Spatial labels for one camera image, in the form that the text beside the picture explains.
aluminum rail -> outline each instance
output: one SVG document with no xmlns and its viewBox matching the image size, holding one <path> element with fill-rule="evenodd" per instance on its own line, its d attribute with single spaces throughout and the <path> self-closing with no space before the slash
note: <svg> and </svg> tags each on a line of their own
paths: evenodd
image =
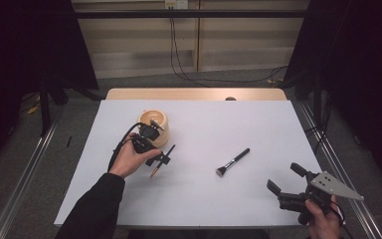
<svg viewBox="0 0 382 239">
<path fill-rule="evenodd" d="M 309 123 L 309 126 L 315 127 L 315 121 L 313 119 L 313 112 L 311 108 L 307 104 L 302 104 L 301 109 L 304 113 L 304 116 L 306 120 Z M 348 174 L 346 173 L 345 169 L 343 168 L 343 165 L 341 164 L 339 158 L 337 157 L 336 153 L 334 152 L 333 147 L 331 146 L 330 142 L 328 141 L 327 137 L 324 136 L 321 139 L 322 132 L 320 130 L 316 130 L 314 132 L 314 135 L 318 141 L 322 141 L 321 143 L 321 149 L 325 155 L 325 157 L 328 160 L 329 165 L 332 167 L 333 172 L 340 181 L 342 181 L 344 184 L 352 188 L 356 191 L 355 186 L 353 185 L 352 181 L 349 179 Z M 361 223 L 362 227 L 364 228 L 364 231 L 368 238 L 370 239 L 376 239 L 380 238 L 382 239 L 382 234 L 377 226 L 377 224 L 374 221 L 373 215 L 369 211 L 368 207 L 366 206 L 364 201 L 357 201 L 353 199 L 347 199 L 352 206 L 352 209 L 354 210 L 356 216 L 358 217 L 359 222 Z"/>
<path fill-rule="evenodd" d="M 58 112 L 55 116 L 55 121 L 52 123 L 48 132 L 39 139 L 39 142 L 33 152 L 33 155 L 30 157 L 30 161 L 28 162 L 27 167 L 24 169 L 20 180 L 18 181 L 7 204 L 0 214 L 0 239 L 5 238 L 8 233 L 15 215 L 17 214 L 25 194 L 27 193 L 30 183 L 33 180 L 36 169 L 38 168 L 40 161 L 42 160 L 46 149 L 48 148 L 48 145 L 54 135 L 56 126 L 61 119 L 63 109 L 64 108 L 58 109 Z"/>
<path fill-rule="evenodd" d="M 53 12 L 50 14 L 73 15 Z M 304 18 L 305 10 L 77 10 L 79 19 L 110 18 Z"/>
</svg>

white tabletop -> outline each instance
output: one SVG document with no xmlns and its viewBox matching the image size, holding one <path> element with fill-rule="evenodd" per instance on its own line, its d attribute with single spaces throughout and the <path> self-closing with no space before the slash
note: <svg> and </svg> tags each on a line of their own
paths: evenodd
<svg viewBox="0 0 382 239">
<path fill-rule="evenodd" d="M 306 181 L 289 169 L 297 162 L 320 168 L 288 101 L 103 101 L 55 224 L 106 172 L 112 151 L 144 110 L 169 118 L 173 144 L 168 165 L 141 167 L 126 179 L 117 223 L 129 227 L 265 227 L 298 225 L 296 212 L 279 209 L 267 189 L 300 193 Z M 223 178 L 216 168 L 245 148 L 251 151 Z"/>
</svg>

cable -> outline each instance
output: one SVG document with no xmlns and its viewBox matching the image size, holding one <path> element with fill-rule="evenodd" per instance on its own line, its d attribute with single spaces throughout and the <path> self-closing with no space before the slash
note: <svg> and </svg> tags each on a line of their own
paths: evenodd
<svg viewBox="0 0 382 239">
<path fill-rule="evenodd" d="M 340 214 L 336 210 L 334 210 L 334 208 L 330 207 L 332 212 L 334 214 L 336 214 L 336 216 L 339 218 L 340 226 L 343 227 L 343 229 L 346 231 L 346 234 L 348 234 L 349 238 L 354 239 L 352 234 L 349 232 L 348 228 L 346 227 L 346 225 L 343 224 L 343 222 L 345 221 L 345 212 L 342 210 L 342 208 L 339 206 L 339 204 L 335 203 L 334 201 L 332 201 L 331 203 L 336 205 L 337 208 L 339 209 L 340 213 L 342 214 L 342 216 L 340 216 Z"/>
<path fill-rule="evenodd" d="M 201 84 L 201 83 L 198 83 L 197 81 L 203 81 L 203 82 L 222 82 L 222 83 L 242 83 L 242 84 L 247 84 L 247 83 L 255 83 L 255 82 L 261 82 L 261 81 L 265 81 L 265 80 L 268 80 L 269 78 L 273 77 L 274 75 L 276 75 L 277 73 L 279 73 L 282 69 L 286 69 L 287 66 L 281 66 L 281 67 L 276 67 L 276 68 L 273 68 L 271 70 L 271 73 L 267 76 L 267 77 L 264 77 L 264 78 L 261 78 L 261 79 L 255 79 L 255 80 L 250 80 L 250 81 L 228 81 L 228 80 L 219 80 L 219 79 L 204 79 L 204 78 L 199 78 L 199 79 L 191 79 L 187 76 L 187 74 L 185 74 L 185 72 L 183 71 L 182 69 L 182 66 L 181 66 L 181 61 L 179 59 L 179 55 L 178 55 L 178 47 L 177 47 L 177 44 L 176 44 L 176 29 L 175 29 L 175 21 L 173 18 L 170 18 L 170 32 L 171 32 L 171 48 L 170 48 L 170 64 L 171 64 L 171 67 L 172 67 L 172 70 L 173 72 L 175 73 L 175 75 L 183 80 L 186 80 L 186 81 L 189 81 L 189 82 L 192 82 L 194 84 L 197 84 L 197 85 L 200 85 L 200 86 L 203 86 L 203 87 L 206 87 L 206 88 L 210 88 L 210 86 L 207 86 L 205 84 Z M 179 69 L 180 69 L 180 73 L 183 75 L 181 76 L 180 74 L 178 74 L 175 70 L 175 67 L 173 66 L 173 48 L 175 47 L 175 54 L 176 54 L 176 60 L 178 62 L 178 65 L 179 65 Z"/>
<path fill-rule="evenodd" d="M 308 129 L 305 129 L 304 132 L 305 132 L 305 136 L 306 137 L 310 137 L 313 133 L 315 133 L 315 131 L 317 130 L 317 127 L 314 126 L 314 127 L 311 127 L 311 128 L 308 128 Z"/>
<path fill-rule="evenodd" d="M 327 93 L 327 100 L 326 100 L 326 103 L 325 103 L 325 109 L 324 109 L 324 112 L 323 112 L 323 116 L 322 116 L 322 119 L 321 119 L 321 124 L 323 125 L 323 130 L 321 131 L 321 134 L 320 134 L 320 139 L 318 140 L 318 143 L 315 147 L 315 150 L 314 150 L 314 154 L 317 154 L 317 150 L 318 150 L 318 147 L 320 146 L 320 144 L 322 143 L 322 141 L 324 140 L 325 138 L 325 135 L 326 135 L 326 132 L 327 132 L 327 128 L 328 128 L 328 121 L 330 120 L 330 115 L 331 115 L 331 102 L 330 102 L 330 96 L 329 94 Z"/>
<path fill-rule="evenodd" d="M 126 134 L 123 136 L 122 140 L 117 144 L 117 147 L 116 149 L 113 151 L 113 154 L 118 150 L 120 151 L 120 149 L 123 147 L 123 145 L 128 141 L 126 140 L 126 138 L 129 136 L 129 134 L 139 125 L 143 125 L 144 123 L 142 122 L 137 122 L 135 123 L 127 132 Z M 114 162 L 116 160 L 116 155 L 113 155 L 112 158 L 110 159 L 109 161 L 109 165 L 107 166 L 107 171 L 110 171 L 110 169 L 112 168 Z"/>
<path fill-rule="evenodd" d="M 179 55 L 178 55 L 178 46 L 176 44 L 176 30 L 175 30 L 175 21 L 173 20 L 173 18 L 170 18 L 170 65 L 172 66 L 172 70 L 173 72 L 175 73 L 175 75 L 183 80 L 186 80 L 188 82 L 192 82 L 194 84 L 197 84 L 197 85 L 200 85 L 202 87 L 206 87 L 206 88 L 210 88 L 209 86 L 207 85 L 204 85 L 204 84 L 201 84 L 201 83 L 198 83 L 198 82 L 195 82 L 193 80 L 191 80 L 186 74 L 185 72 L 182 70 L 182 66 L 181 66 L 181 62 L 179 61 Z M 178 62 L 178 65 L 179 65 L 179 69 L 181 70 L 181 73 L 182 75 L 184 76 L 181 76 L 179 75 L 176 70 L 175 70 L 175 67 L 173 66 L 173 47 L 175 46 L 175 53 L 176 53 L 176 59 L 177 59 L 177 62 Z"/>
</svg>

wall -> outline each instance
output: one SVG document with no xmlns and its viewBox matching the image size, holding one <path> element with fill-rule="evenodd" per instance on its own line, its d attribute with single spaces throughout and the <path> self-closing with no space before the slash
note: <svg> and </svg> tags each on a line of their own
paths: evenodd
<svg viewBox="0 0 382 239">
<path fill-rule="evenodd" d="M 304 10 L 307 4 L 307 0 L 189 0 L 190 9 L 207 10 Z M 164 9 L 164 1 L 157 0 L 73 0 L 73 5 L 78 11 Z M 172 73 L 169 19 L 79 22 L 98 79 Z M 287 65 L 302 19 L 174 19 L 174 23 L 181 66 L 185 72 L 195 72 Z"/>
</svg>

black makeup brush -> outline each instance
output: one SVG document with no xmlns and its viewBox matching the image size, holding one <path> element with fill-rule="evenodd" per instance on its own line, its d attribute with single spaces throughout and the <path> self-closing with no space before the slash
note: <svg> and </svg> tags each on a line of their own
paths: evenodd
<svg viewBox="0 0 382 239">
<path fill-rule="evenodd" d="M 169 151 L 166 153 L 165 156 L 169 156 L 170 152 L 172 152 L 173 148 L 175 147 L 175 144 L 169 149 Z M 157 164 L 156 168 L 154 168 L 153 172 L 151 173 L 150 177 L 153 177 L 154 174 L 156 174 L 157 170 L 162 166 L 163 162 L 160 161 L 159 164 Z"/>
<path fill-rule="evenodd" d="M 238 156 L 236 156 L 232 161 L 228 162 L 225 166 L 219 167 L 216 170 L 216 173 L 223 177 L 223 174 L 225 174 L 226 170 L 228 170 L 232 165 L 234 165 L 238 160 L 240 160 L 245 154 L 247 154 L 250 151 L 249 148 L 245 149 L 243 152 L 241 152 Z"/>
</svg>

